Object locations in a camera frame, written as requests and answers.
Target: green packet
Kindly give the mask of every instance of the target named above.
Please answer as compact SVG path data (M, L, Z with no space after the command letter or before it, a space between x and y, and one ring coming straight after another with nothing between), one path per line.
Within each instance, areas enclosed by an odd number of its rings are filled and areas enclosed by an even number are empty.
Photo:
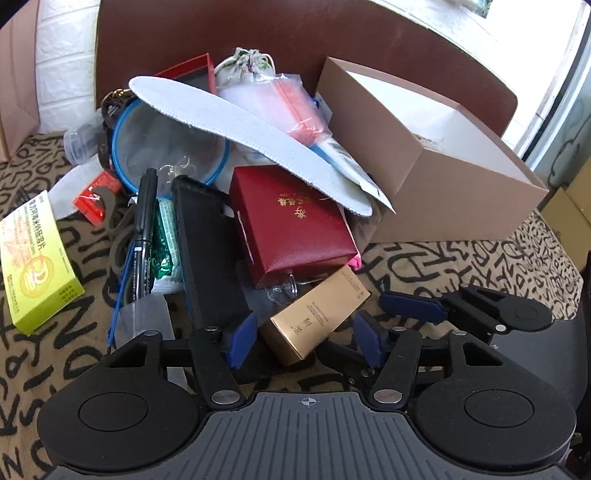
M171 200L158 199L150 264L154 278L169 277L171 281L182 283L178 243L175 236L174 208Z

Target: white brick wall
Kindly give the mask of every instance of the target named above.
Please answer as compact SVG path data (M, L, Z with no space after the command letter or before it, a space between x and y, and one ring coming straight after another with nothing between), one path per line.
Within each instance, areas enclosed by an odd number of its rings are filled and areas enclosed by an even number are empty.
M41 0L37 100L42 133L80 125L94 111L100 0Z

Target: open box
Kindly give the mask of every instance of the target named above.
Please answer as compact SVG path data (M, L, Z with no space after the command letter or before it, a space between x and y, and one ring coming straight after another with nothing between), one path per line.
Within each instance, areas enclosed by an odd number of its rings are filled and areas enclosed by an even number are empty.
M547 193L484 123L426 88L328 58L317 99L397 212L364 220L362 243L503 239Z

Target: chair backrest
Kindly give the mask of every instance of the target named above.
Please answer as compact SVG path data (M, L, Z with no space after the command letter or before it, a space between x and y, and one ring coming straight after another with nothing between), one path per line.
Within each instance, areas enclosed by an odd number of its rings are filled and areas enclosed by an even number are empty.
M359 63L461 103L498 135L517 98L487 68L435 32L368 0L102 0L96 99L208 52L270 53L313 94L327 56Z

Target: black pen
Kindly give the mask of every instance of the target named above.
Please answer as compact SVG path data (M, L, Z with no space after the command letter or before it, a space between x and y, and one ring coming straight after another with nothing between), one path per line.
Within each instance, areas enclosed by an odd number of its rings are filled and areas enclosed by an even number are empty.
M156 212L158 175L149 168L139 181L138 208L135 212L133 301L150 293L150 250Z

